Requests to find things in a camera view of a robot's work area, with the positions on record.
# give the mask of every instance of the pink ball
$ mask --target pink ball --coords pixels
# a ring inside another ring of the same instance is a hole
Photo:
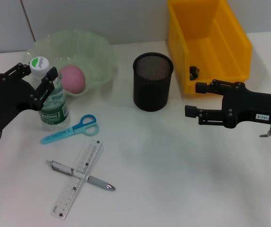
[[[85,76],[82,70],[75,65],[64,66],[59,74],[62,76],[62,85],[64,90],[79,94],[85,89]]]

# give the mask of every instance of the silver pen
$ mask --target silver pen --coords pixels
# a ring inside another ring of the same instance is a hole
[[[77,177],[79,179],[83,179],[85,178],[85,180],[93,185],[96,185],[98,187],[101,187],[101,188],[104,188],[106,190],[109,190],[109,191],[114,191],[116,190],[116,188],[114,186],[112,186],[110,183],[107,183],[105,181],[102,181],[96,177],[93,177],[93,176],[85,176],[85,174],[71,168],[71,167],[68,167],[66,165],[63,165],[61,163],[58,163],[58,162],[55,162],[55,161],[49,161],[49,160],[46,160],[45,162],[46,164],[50,165],[51,168],[57,172],[60,172],[60,173],[63,173],[63,174],[66,174],[68,176],[74,176],[74,177]]]

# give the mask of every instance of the scissors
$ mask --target scissors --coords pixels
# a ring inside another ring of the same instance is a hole
[[[86,118],[92,118],[93,121],[88,122],[88,123],[83,123],[83,121]],[[88,129],[93,128],[93,127],[95,127],[94,132],[87,132]],[[44,137],[41,139],[40,143],[41,144],[48,144],[48,143],[52,143],[57,140],[61,140],[66,137],[77,135],[80,133],[83,133],[86,136],[94,136],[94,135],[98,134],[99,130],[100,130],[100,128],[99,128],[99,125],[97,124],[97,119],[95,118],[95,116],[93,116],[91,114],[87,114],[81,118],[79,124],[76,124],[75,126],[70,127],[68,129],[59,131],[59,132],[52,134],[50,136]]]

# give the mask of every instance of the water bottle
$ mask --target water bottle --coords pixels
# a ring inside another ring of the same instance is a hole
[[[32,86],[36,89],[41,84],[41,79],[51,69],[49,61],[44,57],[36,57],[30,61],[32,72]],[[61,81],[56,78],[53,82],[55,89],[45,100],[39,116],[43,128],[48,131],[60,130],[70,122],[66,104],[65,93]]]

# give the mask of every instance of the green bottle label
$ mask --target green bottle label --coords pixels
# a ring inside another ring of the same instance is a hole
[[[39,115],[41,120],[46,124],[59,124],[64,122],[68,117],[66,102],[52,110],[41,110],[39,111]]]

